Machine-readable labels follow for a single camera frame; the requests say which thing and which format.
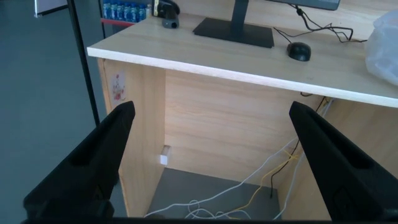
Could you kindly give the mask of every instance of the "computer mouse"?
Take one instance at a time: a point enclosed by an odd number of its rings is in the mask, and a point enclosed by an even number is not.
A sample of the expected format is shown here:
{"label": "computer mouse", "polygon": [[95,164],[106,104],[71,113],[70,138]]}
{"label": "computer mouse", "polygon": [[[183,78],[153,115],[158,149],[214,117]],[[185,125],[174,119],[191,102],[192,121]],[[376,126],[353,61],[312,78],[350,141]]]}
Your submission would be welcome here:
{"label": "computer mouse", "polygon": [[301,62],[307,62],[311,58],[311,47],[301,42],[290,43],[287,46],[289,57]]}

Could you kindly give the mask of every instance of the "red shelf edge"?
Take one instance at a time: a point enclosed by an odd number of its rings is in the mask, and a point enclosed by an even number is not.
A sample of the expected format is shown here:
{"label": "red shelf edge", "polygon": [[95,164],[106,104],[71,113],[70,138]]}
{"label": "red shelf edge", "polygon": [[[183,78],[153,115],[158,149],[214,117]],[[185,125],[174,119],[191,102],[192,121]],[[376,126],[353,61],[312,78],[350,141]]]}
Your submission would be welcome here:
{"label": "red shelf edge", "polygon": [[126,27],[129,27],[129,26],[132,26],[135,24],[135,22],[116,21],[113,19],[104,19],[104,18],[101,18],[101,22],[104,24],[112,24],[112,25],[126,26]]}

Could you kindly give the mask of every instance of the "water bottle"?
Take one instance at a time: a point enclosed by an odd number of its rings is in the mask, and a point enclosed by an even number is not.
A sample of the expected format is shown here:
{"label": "water bottle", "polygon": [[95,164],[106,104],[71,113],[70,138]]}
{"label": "water bottle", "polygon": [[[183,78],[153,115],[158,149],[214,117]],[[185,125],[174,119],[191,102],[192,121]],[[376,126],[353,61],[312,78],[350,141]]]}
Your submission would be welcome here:
{"label": "water bottle", "polygon": [[118,7],[116,8],[117,19],[123,21],[124,20],[123,14],[124,14],[124,5],[122,4],[122,2],[118,1]]}
{"label": "water bottle", "polygon": [[145,14],[146,14],[146,9],[145,9],[144,4],[139,5],[139,11],[138,11],[138,22],[143,21],[145,19]]}
{"label": "water bottle", "polygon": [[104,0],[103,16],[105,19],[110,19],[111,3],[109,0]]}
{"label": "water bottle", "polygon": [[147,5],[147,10],[145,12],[145,18],[149,18],[152,16],[152,5],[148,4]]}
{"label": "water bottle", "polygon": [[116,9],[118,8],[118,4],[115,0],[111,0],[111,19],[117,19]]}
{"label": "water bottle", "polygon": [[128,2],[124,3],[123,17],[124,17],[125,21],[131,22],[131,13],[130,12],[131,12],[130,3],[128,3]]}
{"label": "water bottle", "polygon": [[131,22],[138,22],[138,10],[136,3],[131,3]]}

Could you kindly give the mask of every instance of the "cable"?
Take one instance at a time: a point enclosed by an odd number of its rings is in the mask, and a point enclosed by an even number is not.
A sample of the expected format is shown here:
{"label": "cable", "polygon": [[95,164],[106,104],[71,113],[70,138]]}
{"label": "cable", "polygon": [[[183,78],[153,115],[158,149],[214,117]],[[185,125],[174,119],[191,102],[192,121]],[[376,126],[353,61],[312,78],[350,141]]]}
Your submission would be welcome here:
{"label": "cable", "polygon": [[[321,113],[323,112],[322,117],[325,117],[325,115],[327,114],[328,110],[330,109],[330,105],[334,102],[334,100],[335,100],[335,99],[332,98],[332,99],[330,100],[330,102],[328,102],[328,104],[321,110]],[[285,203],[284,203],[284,208],[282,209],[282,211],[279,212],[279,214],[278,214],[277,216],[275,216],[275,218],[274,218],[273,220],[275,220],[276,218],[280,217],[280,216],[283,214],[283,212],[285,211],[285,209],[286,209],[287,201],[289,200],[290,194],[292,193],[292,189],[293,189],[293,186],[294,186],[294,182],[295,182],[295,178],[296,178],[296,173],[297,173],[297,168],[299,167],[299,165],[300,165],[302,159],[304,158],[304,154],[305,154],[305,153],[303,152],[302,155],[300,156],[300,159],[299,159],[298,162],[297,162],[297,165],[296,165],[295,169],[294,169],[292,182],[291,182],[291,184],[290,184],[289,191],[287,192],[287,195],[286,195],[286,199],[285,199]]]}
{"label": "cable", "polygon": [[[337,36],[338,40],[339,40],[341,43],[347,43],[347,42],[358,42],[358,43],[362,43],[362,42],[368,41],[368,40],[353,40],[352,37],[353,37],[353,34],[354,34],[354,30],[353,30],[352,28],[349,28],[349,27],[335,27],[335,26],[332,26],[332,23],[326,25],[325,27],[322,27],[322,26],[320,26],[319,24],[317,24],[316,22],[314,22],[313,20],[311,20],[311,18],[310,18],[301,8],[299,8],[298,6],[294,6],[294,5],[292,5],[292,4],[289,4],[289,6],[296,9],[296,13],[303,19],[304,24],[305,24],[305,27],[309,30],[308,32],[303,32],[303,33],[301,33],[301,34],[290,35],[290,34],[287,34],[287,33],[284,32],[284,31],[281,31],[281,30],[276,29],[276,28],[274,27],[274,29],[275,29],[282,37],[284,37],[285,39],[287,39],[290,43],[292,43],[292,42],[291,42],[287,37],[298,37],[298,36],[301,36],[301,35],[310,34],[310,33],[312,33],[312,32],[317,32],[317,31],[321,31],[321,30],[330,30],[330,31],[332,31],[332,32]],[[312,28],[308,25],[307,20],[310,21],[311,23],[315,24],[318,28],[317,28],[317,29],[312,29]],[[350,33],[350,35],[349,35],[349,37],[348,37],[344,32],[337,32],[335,29],[349,30],[351,33]],[[346,40],[342,40],[341,37],[339,36],[339,34],[343,34],[343,35],[345,36]]]}
{"label": "cable", "polygon": [[[192,202],[198,202],[198,200],[192,200],[192,201],[190,201],[189,203],[192,203]],[[214,216],[214,215],[213,215],[211,212],[209,212],[208,210],[206,210],[206,209],[204,209],[204,208],[200,208],[200,205],[199,205],[199,204],[198,204],[198,208],[197,208],[196,210],[194,210],[194,211],[191,211],[191,209],[190,209],[189,206],[187,206],[187,207],[188,207],[188,212],[189,212],[189,214],[188,214],[187,216],[185,216],[185,218],[188,218],[190,215],[192,215],[193,218],[202,218],[202,219],[203,219],[203,218],[207,218],[207,217],[199,217],[199,216],[197,216],[198,213],[199,213],[200,211],[206,212],[206,213],[209,214],[212,218],[215,218],[216,216],[218,216],[218,214],[220,214],[220,215],[224,214],[223,212],[217,212],[216,215]],[[243,212],[243,213],[246,214],[246,216],[247,216],[249,219],[251,219],[250,215],[249,215],[247,212],[245,212],[245,211],[238,210],[238,211],[235,211],[235,212]],[[229,219],[237,219],[237,220],[240,219],[240,218],[230,217],[230,216],[228,216],[228,215],[225,215],[225,216],[227,216]]]}
{"label": "cable", "polygon": [[199,208],[199,209],[196,209],[196,210],[192,211],[191,213],[189,213],[188,215],[186,215],[185,218],[188,218],[190,215],[192,215],[192,213],[194,213],[194,212],[199,212],[199,211],[204,211],[204,212],[206,212],[206,213],[208,213],[208,214],[211,215],[211,217],[197,217],[197,218],[199,218],[199,219],[216,219],[216,218],[221,218],[221,217],[223,217],[223,216],[228,216],[229,214],[236,213],[236,212],[242,212],[242,213],[244,213],[245,215],[247,215],[247,216],[249,217],[249,219],[251,219],[250,215],[249,215],[247,212],[243,211],[243,210],[239,210],[239,211],[230,211],[230,212],[226,212],[226,213],[217,212],[216,215],[213,215],[211,212],[209,212],[208,210],[203,209],[203,208]]}
{"label": "cable", "polygon": [[260,170],[265,166],[265,164],[267,164],[267,162],[268,162],[271,158],[273,158],[274,156],[276,156],[276,155],[278,155],[280,152],[282,152],[287,146],[290,145],[290,143],[292,143],[292,142],[293,142],[294,140],[296,140],[296,139],[297,139],[297,137],[296,137],[296,138],[293,138],[293,139],[292,139],[291,141],[289,141],[289,143],[287,143],[282,149],[280,149],[279,151],[275,152],[273,155],[271,155],[270,157],[268,157],[268,158],[266,159],[266,161],[265,161],[258,169],[256,169],[252,174],[250,174],[250,175],[249,175],[246,179],[244,179],[240,184],[235,185],[234,187],[230,187],[230,188],[228,188],[228,189],[226,189],[226,190],[224,190],[224,191],[222,191],[222,192],[220,192],[220,193],[218,193],[218,194],[216,194],[216,195],[214,195],[214,196],[212,196],[212,197],[210,197],[210,198],[207,198],[207,199],[204,199],[204,200],[201,200],[201,201],[198,201],[198,202],[193,202],[193,203],[174,203],[174,204],[171,204],[171,205],[169,205],[168,207],[165,207],[165,208],[162,208],[162,209],[159,209],[159,210],[156,210],[156,211],[153,211],[153,212],[150,212],[150,213],[146,214],[146,215],[144,216],[144,218],[147,217],[147,216],[149,216],[149,215],[158,213],[158,212],[163,212],[163,211],[165,211],[165,210],[167,210],[167,209],[169,209],[169,208],[172,208],[172,207],[174,207],[174,206],[190,206],[190,205],[197,205],[197,204],[199,204],[199,203],[207,202],[207,201],[213,200],[214,198],[217,198],[217,197],[220,196],[220,195],[225,194],[226,192],[229,192],[230,190],[233,190],[233,189],[236,189],[236,188],[242,186],[243,183],[245,183],[248,179],[250,179],[250,178],[251,178],[254,174],[256,174],[258,171],[260,171]]}
{"label": "cable", "polygon": [[274,218],[273,220],[275,220],[275,219],[277,219],[278,217],[280,217],[280,215],[281,215],[281,214],[285,211],[285,209],[286,209],[287,201],[288,201],[288,199],[289,199],[289,197],[290,197],[290,194],[292,193],[294,181],[295,181],[295,179],[296,179],[297,168],[299,168],[299,165],[300,165],[301,161],[303,160],[304,155],[305,155],[305,153],[303,152],[303,153],[301,154],[301,156],[300,156],[300,159],[299,159],[298,162],[297,162],[296,167],[294,168],[293,179],[292,179],[292,182],[291,182],[291,184],[290,184],[289,191],[287,192],[287,195],[286,195],[284,208],[282,209],[282,211],[279,212],[278,215],[275,216],[275,218]]}
{"label": "cable", "polygon": [[[259,186],[259,187],[257,188],[257,190],[253,193],[253,195],[251,196],[249,202],[248,202],[245,206],[236,208],[236,209],[232,210],[231,212],[243,212],[243,213],[245,213],[245,214],[249,217],[249,219],[251,219],[251,217],[249,216],[249,214],[247,214],[247,213],[246,213],[244,210],[242,210],[242,209],[248,207],[248,206],[251,204],[251,202],[253,201],[253,198],[256,196],[256,194],[258,193],[258,191],[261,190],[261,188],[262,188],[262,182],[264,181],[264,179],[265,179],[269,174],[273,173],[275,170],[277,170],[278,168],[280,168],[281,166],[283,166],[286,162],[288,162],[288,161],[290,161],[290,160],[292,160],[292,159],[297,159],[297,157],[290,155],[287,151],[285,151],[285,150],[283,150],[283,151],[289,156],[289,159],[288,159],[287,161],[282,162],[282,163],[279,164],[277,167],[273,168],[271,171],[269,171],[268,173],[266,173],[266,174],[261,178],[260,186]],[[216,213],[216,217],[215,217],[215,216],[214,216],[211,212],[209,212],[208,210],[200,209],[200,206],[199,206],[199,204],[198,204],[198,208],[197,208],[195,211],[200,211],[200,210],[203,210],[204,212],[210,214],[213,218],[222,217],[222,216],[225,215],[225,213],[223,213],[223,212],[217,212],[217,213]],[[189,214],[188,214],[185,218],[189,217],[190,215],[192,215],[192,216],[195,217],[195,218],[207,218],[207,217],[198,217],[198,216],[197,216],[198,212],[196,212],[196,213],[195,213],[195,211],[191,212],[189,206],[188,206],[188,211],[189,211]],[[230,217],[230,216],[228,216],[228,215],[226,215],[226,216],[227,216],[229,219],[238,219],[238,218]]]}
{"label": "cable", "polygon": [[[323,101],[324,101],[325,99],[326,99],[326,97],[324,96],[324,97],[322,98],[321,102],[319,103],[318,107],[316,108],[316,110],[315,110],[316,112],[318,112],[319,108],[321,107],[321,105],[322,105],[322,103],[323,103]],[[296,144],[296,146],[294,147],[294,149],[293,149],[291,155],[293,155],[294,152],[296,151],[297,146],[299,146],[299,142],[300,142],[300,140],[297,141],[297,144]],[[274,174],[271,175],[271,192],[270,192],[270,194],[269,194],[269,198],[272,198],[272,195],[273,195],[273,192],[274,192],[274,182],[273,182],[274,176],[277,175],[283,168],[285,168],[285,166],[286,166],[288,163],[289,163],[289,162],[286,162],[284,166],[282,166],[277,172],[275,172]]]}
{"label": "cable", "polygon": [[287,41],[289,41],[289,43],[292,43],[292,42],[289,40],[289,38],[287,38],[285,35],[282,34],[282,33],[286,34],[285,32],[283,32],[283,31],[281,31],[281,30],[279,30],[279,29],[276,29],[275,27],[274,27],[274,30],[276,30],[276,32],[278,32],[282,37],[285,37],[285,39],[286,39]]}
{"label": "cable", "polygon": [[311,93],[309,93],[309,94],[304,94],[303,92],[300,92],[300,95],[301,95],[301,96],[304,96],[304,97],[309,97],[309,96],[312,96],[313,94],[311,94]]}
{"label": "cable", "polygon": [[257,190],[253,193],[253,195],[251,196],[249,202],[248,202],[246,205],[242,206],[242,207],[239,207],[239,208],[234,209],[233,211],[239,211],[239,210],[242,210],[242,209],[244,209],[244,208],[247,208],[247,207],[251,204],[251,202],[253,201],[253,199],[254,199],[254,197],[256,196],[256,194],[258,193],[258,191],[261,190],[261,188],[262,188],[262,182],[264,181],[264,179],[265,179],[269,174],[273,173],[275,170],[277,170],[278,168],[280,168],[281,166],[283,166],[286,162],[289,162],[289,161],[291,161],[292,159],[297,159],[297,157],[292,156],[292,155],[289,154],[288,152],[286,152],[286,153],[289,155],[290,158],[289,158],[287,161],[285,161],[285,162],[279,164],[279,166],[275,167],[275,168],[272,169],[271,171],[269,171],[266,175],[262,176],[261,181],[260,181],[260,186],[259,186],[259,187],[257,188]]}

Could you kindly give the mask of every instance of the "floor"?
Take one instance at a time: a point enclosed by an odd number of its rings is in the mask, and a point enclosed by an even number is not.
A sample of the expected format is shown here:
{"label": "floor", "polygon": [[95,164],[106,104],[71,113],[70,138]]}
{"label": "floor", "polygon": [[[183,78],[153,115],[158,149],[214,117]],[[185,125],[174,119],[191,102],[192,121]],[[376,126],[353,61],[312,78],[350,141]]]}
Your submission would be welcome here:
{"label": "floor", "polygon": [[[97,0],[75,2],[85,45],[94,44],[103,38]],[[24,197],[95,127],[68,10],[36,19],[33,0],[0,0],[0,71],[0,222],[19,223]],[[120,186],[112,203],[126,216]]]}
{"label": "floor", "polygon": [[[154,198],[149,211],[153,212],[173,203],[189,203],[191,200],[203,200],[210,198],[230,187],[238,185],[239,182],[209,177],[200,174],[193,174],[174,169],[165,169],[160,178]],[[243,184],[228,193],[209,202],[200,204],[200,208],[205,208],[212,212],[228,212],[241,207],[250,200],[258,185]],[[252,220],[272,220],[279,213],[279,203],[277,191],[273,198],[269,198],[270,188],[263,187],[251,202],[250,206],[244,210]],[[197,205],[192,205],[191,211],[197,209]],[[159,212],[165,218],[185,218],[189,214],[187,206],[175,206],[166,211]],[[201,217],[209,217],[205,212],[198,213]],[[231,217],[248,219],[243,213],[234,213]]]}

